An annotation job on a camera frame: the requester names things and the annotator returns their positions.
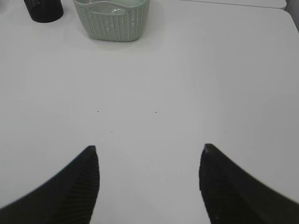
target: white surface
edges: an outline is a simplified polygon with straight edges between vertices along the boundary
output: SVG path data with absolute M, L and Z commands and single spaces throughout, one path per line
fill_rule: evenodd
M 280 9 L 284 9 L 286 7 L 285 0 L 183 0 L 183 1 L 199 1 L 199 2 L 230 4 L 230 5 L 239 5 L 239 6 L 253 6 L 253 7 L 280 8 Z
M 153 0 L 132 43 L 10 0 L 0 19 L 0 206 L 96 145 L 92 224 L 209 224 L 205 143 L 299 202 L 299 34 L 283 10 Z

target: table surface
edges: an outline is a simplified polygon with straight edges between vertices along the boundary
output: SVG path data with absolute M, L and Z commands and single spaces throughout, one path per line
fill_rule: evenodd
M 285 0 L 183 0 L 183 1 L 198 1 L 198 2 L 211 2 L 218 4 L 230 4 L 240 6 L 253 6 L 265 8 L 280 8 L 286 7 Z
M 0 15 L 0 207 L 88 145 L 91 224 L 201 223 L 198 169 L 215 144 L 299 202 L 299 34 L 279 9 L 152 0 L 135 42 L 88 38 L 71 1 L 53 23 Z

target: black cup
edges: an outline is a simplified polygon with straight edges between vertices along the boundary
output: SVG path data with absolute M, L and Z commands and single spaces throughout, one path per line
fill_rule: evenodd
M 61 0 L 24 0 L 24 2 L 30 17 L 36 22 L 53 22 L 64 14 Z

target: basket rim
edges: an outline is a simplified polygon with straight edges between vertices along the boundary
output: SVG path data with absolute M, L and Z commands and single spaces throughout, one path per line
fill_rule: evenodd
M 102 4 L 102 3 L 110 3 L 110 4 L 113 4 L 113 5 L 117 5 L 117 6 L 128 8 L 128 9 L 140 7 L 146 2 L 146 0 L 143 0 L 140 4 L 138 4 L 136 6 L 128 7 L 128 6 L 125 6 L 123 4 L 119 4 L 119 3 L 116 3 L 116 2 L 111 2 L 111 1 L 108 1 L 108 0 L 100 0 L 100 1 L 96 1 L 96 2 L 90 2 L 90 3 L 82 3 L 82 2 L 78 2 L 77 0 L 73 0 L 73 1 L 74 1 L 75 4 L 77 4 L 81 7 L 93 7 L 93 6 L 96 6 L 98 4 Z

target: light green basket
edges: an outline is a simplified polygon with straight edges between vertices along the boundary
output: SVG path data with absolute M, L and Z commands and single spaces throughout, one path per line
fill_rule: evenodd
M 73 0 L 91 38 L 129 42 L 142 32 L 150 0 Z

